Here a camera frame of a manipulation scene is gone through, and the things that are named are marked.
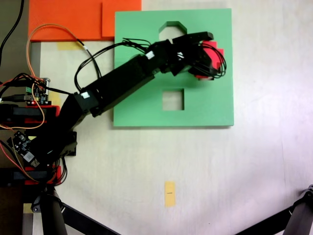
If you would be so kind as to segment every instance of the white sticker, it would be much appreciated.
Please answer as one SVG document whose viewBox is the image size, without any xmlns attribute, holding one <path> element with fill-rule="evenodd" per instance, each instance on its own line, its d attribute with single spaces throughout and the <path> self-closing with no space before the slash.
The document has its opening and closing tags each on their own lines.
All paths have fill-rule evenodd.
<svg viewBox="0 0 313 235">
<path fill-rule="evenodd" d="M 88 94 L 88 92 L 84 92 L 80 94 L 82 96 L 82 98 L 87 99 L 90 97 L 90 95 Z"/>
<path fill-rule="evenodd" d="M 31 152 L 27 152 L 24 156 L 24 159 L 28 162 L 30 162 L 31 160 L 33 160 L 35 156 L 31 153 Z"/>
<path fill-rule="evenodd" d="M 146 56 L 147 56 L 148 60 L 150 60 L 150 59 L 152 59 L 152 58 L 155 56 L 155 54 L 153 53 L 153 51 L 149 51 L 149 52 L 146 54 Z"/>
</svg>

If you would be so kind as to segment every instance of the square hole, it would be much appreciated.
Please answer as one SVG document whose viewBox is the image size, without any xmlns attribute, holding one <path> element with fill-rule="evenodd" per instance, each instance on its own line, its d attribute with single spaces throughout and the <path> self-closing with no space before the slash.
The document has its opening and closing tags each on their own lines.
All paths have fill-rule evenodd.
<svg viewBox="0 0 313 235">
<path fill-rule="evenodd" d="M 184 89 L 163 91 L 162 106 L 164 111 L 184 110 Z"/>
</svg>

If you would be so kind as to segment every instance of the electronic circuit board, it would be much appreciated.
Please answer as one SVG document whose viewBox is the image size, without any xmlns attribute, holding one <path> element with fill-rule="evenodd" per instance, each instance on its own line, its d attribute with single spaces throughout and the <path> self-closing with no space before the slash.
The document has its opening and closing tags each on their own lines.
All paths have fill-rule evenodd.
<svg viewBox="0 0 313 235">
<path fill-rule="evenodd" d="M 43 78 L 44 84 L 48 87 L 50 79 Z M 28 106 L 37 106 L 31 92 L 31 87 L 26 87 L 26 95 L 30 96 L 30 100 L 27 101 Z M 49 101 L 49 90 L 43 87 L 34 87 L 34 96 L 39 105 L 51 105 L 51 101 Z"/>
<path fill-rule="evenodd" d="M 33 167 L 37 167 L 39 162 L 35 159 L 35 156 L 29 151 L 29 144 L 31 140 L 24 135 L 22 132 L 18 131 L 14 134 L 13 143 L 15 151 L 20 154 L 23 159 L 31 164 Z M 7 143 L 13 148 L 11 138 L 8 139 Z"/>
</svg>

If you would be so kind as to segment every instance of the black wire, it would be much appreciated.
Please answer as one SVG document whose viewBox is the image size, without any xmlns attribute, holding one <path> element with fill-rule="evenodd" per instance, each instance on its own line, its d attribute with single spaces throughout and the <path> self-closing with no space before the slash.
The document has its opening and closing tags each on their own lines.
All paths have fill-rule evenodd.
<svg viewBox="0 0 313 235">
<path fill-rule="evenodd" d="M 58 181 L 58 183 L 56 183 L 56 185 L 61 185 L 65 182 L 65 180 L 67 179 L 67 164 L 65 162 L 65 158 L 62 157 L 62 163 L 63 163 L 63 172 L 62 175 Z"/>
<path fill-rule="evenodd" d="M 59 90 L 59 89 L 56 89 L 56 88 L 47 87 L 44 83 L 41 83 L 41 82 L 37 81 L 35 78 L 31 77 L 27 73 L 20 73 L 20 74 L 18 74 L 12 81 L 21 80 L 23 78 L 29 79 L 30 81 L 32 81 L 32 83 L 35 83 L 36 85 L 41 86 L 41 87 L 43 87 L 43 88 L 45 88 L 47 90 L 50 90 L 50 91 L 53 91 L 53 92 L 57 92 L 57 93 L 67 94 L 67 95 L 71 94 L 69 92 L 65 92 L 65 91 L 62 91 L 62 90 Z M 5 87 L 0 91 L 0 98 L 3 96 L 3 93 L 7 89 L 9 89 L 10 87 L 11 87 L 10 83 L 5 84 Z"/>
<path fill-rule="evenodd" d="M 127 40 L 129 42 L 131 41 L 143 41 L 143 42 L 147 42 L 150 46 L 151 46 L 151 43 L 148 41 L 148 40 L 144 40 L 144 39 L 137 39 L 137 38 L 123 38 L 124 40 Z"/>
<path fill-rule="evenodd" d="M 134 48 L 136 48 L 137 50 L 139 50 L 139 51 L 142 52 L 142 53 L 145 53 L 146 50 L 147 50 L 146 48 L 142 47 L 141 45 L 139 45 L 139 44 L 137 44 L 137 43 L 124 41 L 124 42 L 117 43 L 117 44 L 113 44 L 113 45 L 111 45 L 111 46 L 108 46 L 108 47 L 105 47 L 105 48 L 99 50 L 98 52 L 96 52 L 96 53 L 93 55 L 93 58 L 96 58 L 96 57 L 98 57 L 99 55 L 101 55 L 102 53 L 104 53 L 104 52 L 106 52 L 106 51 L 108 51 L 108 50 L 110 50 L 110 49 L 113 49 L 113 48 L 115 48 L 115 47 L 117 47 L 117 46 L 134 47 Z M 75 76 L 74 76 L 74 84 L 75 84 L 75 86 L 76 86 L 76 88 L 77 88 L 77 90 L 78 90 L 79 92 L 82 91 L 82 88 L 81 88 L 81 87 L 79 86 L 79 84 L 78 84 L 77 75 L 78 75 L 79 71 L 80 71 L 84 66 L 86 66 L 88 63 L 91 62 L 91 60 L 92 60 L 92 58 L 88 58 L 88 59 L 86 59 L 84 62 L 82 62 L 81 65 L 78 67 L 76 73 L 75 73 Z"/>
<path fill-rule="evenodd" d="M 77 39 L 77 41 L 78 41 L 83 47 L 85 46 L 85 44 L 84 44 L 81 40 Z M 90 58 L 92 59 L 94 68 L 95 68 L 96 73 L 97 73 L 97 78 L 99 79 L 100 77 L 102 77 L 101 71 L 100 71 L 100 69 L 99 69 L 99 66 L 98 66 L 96 60 L 94 59 L 94 57 L 92 56 L 92 54 L 90 53 L 90 51 L 89 51 L 88 49 L 85 49 L 85 50 L 87 51 L 87 53 L 89 54 Z"/>
<path fill-rule="evenodd" d="M 0 46 L 0 66 L 1 66 L 1 61 L 2 61 L 2 50 L 4 48 L 4 44 L 6 43 L 6 41 L 9 39 L 9 37 L 11 36 L 11 34 L 13 33 L 13 31 L 15 30 L 16 26 L 18 26 L 20 19 L 22 17 L 22 13 L 23 13 L 23 8 L 24 8 L 24 0 L 21 0 L 21 8 L 20 8 L 20 13 L 18 18 L 16 19 L 15 24 L 13 25 L 13 27 L 11 28 L 11 30 L 8 32 L 8 34 L 5 36 L 3 42 L 1 43 Z"/>
<path fill-rule="evenodd" d="M 94 57 L 92 56 L 92 54 L 90 53 L 90 51 L 88 49 L 86 51 L 89 54 L 89 56 L 92 58 L 92 62 L 93 62 L 94 68 L 96 69 L 97 78 L 99 79 L 100 77 L 102 77 L 102 75 L 101 75 L 101 71 L 100 71 L 100 69 L 98 67 L 98 64 L 97 64 L 96 60 L 94 59 Z"/>
<path fill-rule="evenodd" d="M 219 58 L 219 61 L 221 63 L 221 66 L 218 70 L 218 73 L 216 75 L 212 75 L 210 70 L 211 68 L 205 64 L 202 64 L 200 62 L 196 62 L 196 64 L 198 64 L 198 66 L 196 64 L 193 64 L 192 66 L 194 66 L 196 69 L 198 69 L 199 71 L 201 71 L 202 73 L 204 73 L 207 76 L 210 76 L 212 78 L 221 78 L 226 74 L 226 69 L 227 69 L 227 64 L 226 64 L 226 60 L 224 58 L 224 56 L 213 46 L 209 45 L 209 44 L 197 44 L 198 46 L 200 46 L 201 48 L 209 48 L 211 50 L 213 50 L 217 57 Z"/>
</svg>

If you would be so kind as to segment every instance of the connector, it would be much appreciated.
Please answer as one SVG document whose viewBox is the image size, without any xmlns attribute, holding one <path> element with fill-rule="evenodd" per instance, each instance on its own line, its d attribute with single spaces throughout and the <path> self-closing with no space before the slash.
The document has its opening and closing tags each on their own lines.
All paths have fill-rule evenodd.
<svg viewBox="0 0 313 235">
<path fill-rule="evenodd" d="M 15 94 L 15 95 L 3 97 L 1 100 L 11 101 L 11 102 L 24 102 L 24 101 L 31 100 L 31 95 Z"/>
</svg>

